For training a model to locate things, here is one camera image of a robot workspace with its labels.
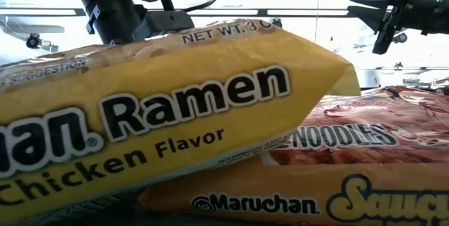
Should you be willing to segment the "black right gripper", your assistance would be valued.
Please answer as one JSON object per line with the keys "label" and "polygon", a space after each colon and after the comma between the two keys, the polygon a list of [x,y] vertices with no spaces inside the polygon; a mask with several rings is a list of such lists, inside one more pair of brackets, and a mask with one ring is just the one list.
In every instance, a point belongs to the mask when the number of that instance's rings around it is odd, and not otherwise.
{"label": "black right gripper", "polygon": [[347,7],[348,14],[377,32],[374,54],[386,53],[396,32],[404,28],[419,30],[422,35],[448,33],[448,0],[350,1],[375,7]]}

